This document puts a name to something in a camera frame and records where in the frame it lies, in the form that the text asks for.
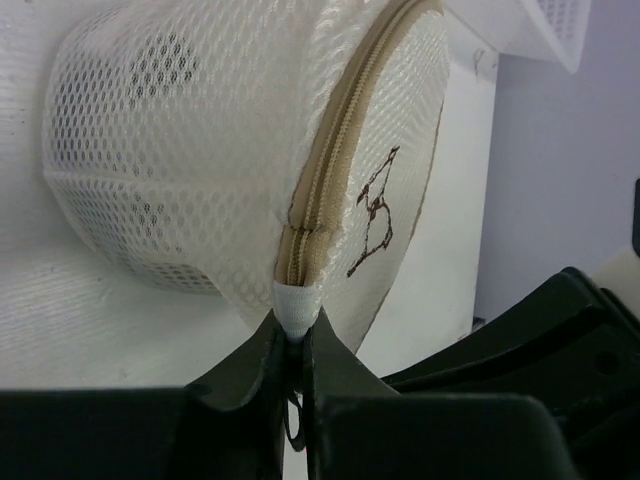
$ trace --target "beige zipper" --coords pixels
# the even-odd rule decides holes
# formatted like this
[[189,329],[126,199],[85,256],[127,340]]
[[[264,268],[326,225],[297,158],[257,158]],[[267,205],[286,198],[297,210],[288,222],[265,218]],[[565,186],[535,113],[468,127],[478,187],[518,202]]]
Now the beige zipper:
[[340,226],[351,159],[375,80],[415,20],[437,0],[393,0],[360,44],[336,86],[310,160],[294,194],[276,266],[276,280],[312,285]]

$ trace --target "brown drawing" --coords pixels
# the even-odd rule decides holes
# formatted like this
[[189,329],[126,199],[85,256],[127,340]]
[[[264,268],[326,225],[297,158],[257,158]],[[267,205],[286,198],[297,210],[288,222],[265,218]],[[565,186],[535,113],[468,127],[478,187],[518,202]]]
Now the brown drawing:
[[[356,205],[360,205],[360,203],[362,203],[362,201],[364,200],[365,208],[369,213],[369,221],[367,223],[367,231],[365,233],[364,250],[360,254],[360,258],[358,258],[358,260],[353,264],[353,266],[347,272],[347,277],[351,277],[351,275],[355,273],[358,267],[362,265],[362,263],[367,258],[369,258],[371,255],[376,253],[381,248],[386,250],[389,244],[391,243],[391,239],[393,238],[393,228],[391,226],[391,209],[389,208],[389,205],[387,205],[387,202],[384,199],[384,191],[387,188],[387,182],[389,181],[389,173],[391,172],[391,166],[393,165],[393,161],[396,158],[396,153],[398,153],[398,150],[400,150],[399,146],[393,147],[391,149],[391,151],[389,152],[389,156],[387,157],[387,160],[371,176],[367,184],[362,189],[362,192],[360,192],[360,195],[358,195],[358,201],[356,202]],[[369,194],[371,193],[371,190],[374,184],[376,183],[377,184],[382,183],[382,187],[380,188],[379,192],[373,198],[371,198]],[[387,233],[385,234],[384,239],[378,245],[370,249],[369,248],[369,232],[371,231],[371,224],[375,220],[379,210],[387,211]]]

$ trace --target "light purple wall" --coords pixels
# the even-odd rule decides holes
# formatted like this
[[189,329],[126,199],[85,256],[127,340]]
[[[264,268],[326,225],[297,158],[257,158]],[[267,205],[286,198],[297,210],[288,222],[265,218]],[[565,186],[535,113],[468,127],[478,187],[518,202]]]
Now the light purple wall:
[[629,245],[640,177],[640,2],[593,0],[582,64],[503,57],[476,314]]

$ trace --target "white mesh bag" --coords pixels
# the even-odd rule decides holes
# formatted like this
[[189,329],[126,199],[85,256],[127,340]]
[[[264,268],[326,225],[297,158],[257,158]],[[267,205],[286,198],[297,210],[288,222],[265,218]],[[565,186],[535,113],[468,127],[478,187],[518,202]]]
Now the white mesh bag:
[[428,184],[449,71],[435,0],[107,2],[43,99],[46,183],[78,236],[147,283],[220,292],[353,350]]

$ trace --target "white fabric tab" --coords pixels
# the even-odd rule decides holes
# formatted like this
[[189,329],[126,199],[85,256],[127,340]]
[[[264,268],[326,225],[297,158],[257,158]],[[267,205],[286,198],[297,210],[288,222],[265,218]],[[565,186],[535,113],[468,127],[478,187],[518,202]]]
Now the white fabric tab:
[[273,297],[276,318],[287,337],[294,342],[301,341],[318,318],[322,299],[320,288],[273,282]]

